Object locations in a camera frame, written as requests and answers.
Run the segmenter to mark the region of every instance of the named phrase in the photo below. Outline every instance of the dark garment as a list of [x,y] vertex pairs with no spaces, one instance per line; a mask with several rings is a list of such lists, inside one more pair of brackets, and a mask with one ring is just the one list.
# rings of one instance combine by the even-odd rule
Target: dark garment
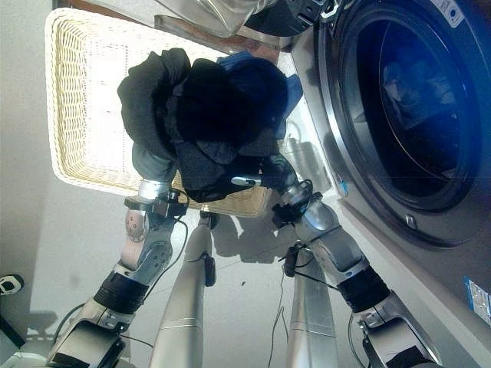
[[278,153],[276,139],[302,95],[297,82],[249,54],[190,67],[172,49],[132,67],[118,94],[131,138],[173,160],[189,196],[209,202],[243,190],[230,179],[257,175],[262,159]]

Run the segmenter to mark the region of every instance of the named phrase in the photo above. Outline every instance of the wire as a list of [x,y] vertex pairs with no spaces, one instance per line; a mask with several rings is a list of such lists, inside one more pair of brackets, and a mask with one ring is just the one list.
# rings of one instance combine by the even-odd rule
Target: wire
[[306,183],[308,185],[308,202],[307,202],[307,205],[304,207],[302,214],[308,210],[308,207],[310,207],[310,204],[312,203],[312,198],[314,197],[314,183],[312,183],[312,181],[310,179],[305,179],[305,180],[302,180],[300,182],[300,186],[303,183]]
[[348,322],[348,342],[350,344],[350,348],[351,348],[351,352],[353,353],[353,357],[358,362],[358,365],[360,366],[360,368],[365,368],[365,366],[361,362],[360,357],[358,356],[356,350],[354,349],[353,335],[352,335],[352,326],[353,326],[353,314],[351,314],[350,320]]
[[284,315],[285,307],[282,307],[282,299],[283,299],[283,292],[284,292],[283,280],[285,280],[285,272],[282,270],[282,280],[279,283],[279,287],[280,289],[282,289],[282,292],[279,296],[278,312],[276,313],[276,318],[275,318],[275,322],[273,323],[273,330],[271,333],[271,351],[269,352],[268,368],[271,366],[271,359],[273,358],[273,350],[275,349],[275,329],[280,317],[283,319],[283,326],[285,326],[285,332],[286,332],[286,340],[288,341],[288,328],[286,327],[285,315]]
[[121,337],[124,337],[125,339],[129,339],[129,340],[135,340],[135,341],[138,341],[139,343],[144,343],[145,345],[147,345],[148,347],[151,347],[153,349],[153,345],[151,343],[148,343],[146,341],[143,341],[143,340],[140,340],[140,339],[137,339],[135,337],[131,337],[131,336],[126,336],[126,335],[120,335]]
[[85,305],[85,303],[82,303],[82,304],[79,304],[78,306],[76,307],[73,307],[64,317],[63,319],[61,320],[60,324],[58,325],[56,331],[54,332],[54,336],[53,336],[53,343],[51,343],[51,347],[53,347],[55,344],[56,344],[56,340],[58,340],[58,336],[60,335],[60,331],[61,331],[61,328],[63,327],[63,325],[65,324],[65,322],[67,321],[68,318],[70,318],[70,316],[75,313],[76,311],[78,311],[80,308],[82,308],[83,306]]
[[179,251],[179,254],[177,255],[177,258],[174,260],[174,262],[172,262],[169,267],[167,267],[165,270],[163,270],[162,273],[159,275],[159,277],[155,280],[152,287],[147,292],[147,295],[145,295],[145,297],[143,298],[141,304],[143,304],[145,302],[145,300],[148,298],[148,296],[153,291],[153,289],[155,288],[155,286],[157,285],[159,280],[162,278],[163,274],[165,274],[168,270],[170,270],[177,263],[177,261],[179,261],[179,258],[181,258],[181,255],[183,255],[184,248],[186,247],[187,235],[188,235],[189,230],[187,228],[187,224],[184,221],[176,220],[176,222],[179,222],[180,224],[184,225],[184,228],[186,229],[186,235],[184,236],[183,246],[181,247],[181,250]]
[[309,276],[308,274],[302,274],[301,272],[297,272],[297,271],[295,271],[294,273],[297,274],[298,276],[303,276],[304,278],[308,278],[310,280],[320,282],[321,284],[324,284],[325,286],[327,286],[328,288],[330,288],[332,290],[339,291],[339,289],[337,287],[334,287],[334,286],[328,284],[327,282],[324,282],[323,280],[319,280],[318,278],[313,278],[312,276]]
[[305,264],[303,264],[303,265],[301,265],[301,266],[295,266],[295,268],[303,268],[303,267],[307,267],[309,264],[311,264],[311,262],[312,262],[312,261],[314,261],[314,258],[315,258],[315,257],[310,258],[310,259],[308,260],[308,262],[307,262],[307,263],[305,263]]

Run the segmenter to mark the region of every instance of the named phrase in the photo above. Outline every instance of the washing machine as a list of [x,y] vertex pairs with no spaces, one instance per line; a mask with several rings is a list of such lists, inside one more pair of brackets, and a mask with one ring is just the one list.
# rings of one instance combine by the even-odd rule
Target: washing machine
[[292,54],[343,212],[489,357],[491,2],[337,5]]

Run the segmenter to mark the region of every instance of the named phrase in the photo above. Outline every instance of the sticker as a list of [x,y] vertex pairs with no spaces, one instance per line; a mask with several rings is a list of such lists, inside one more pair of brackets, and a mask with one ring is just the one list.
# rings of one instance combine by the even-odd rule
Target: sticker
[[469,309],[491,326],[491,295],[472,282],[468,277],[464,278],[464,284],[467,289]]
[[455,0],[431,0],[431,2],[440,10],[450,27],[457,28],[465,19]]

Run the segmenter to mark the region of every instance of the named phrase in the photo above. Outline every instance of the wicker basket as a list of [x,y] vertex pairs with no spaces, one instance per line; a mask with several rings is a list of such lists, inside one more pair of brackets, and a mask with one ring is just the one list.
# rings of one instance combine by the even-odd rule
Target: wicker basket
[[[129,21],[60,8],[45,26],[46,87],[51,159],[55,175],[75,186],[131,196],[141,177],[131,163],[117,87],[129,67],[151,51],[183,48],[191,62],[220,52]],[[173,186],[182,189],[179,173]],[[195,209],[254,217],[270,191],[252,188]]]

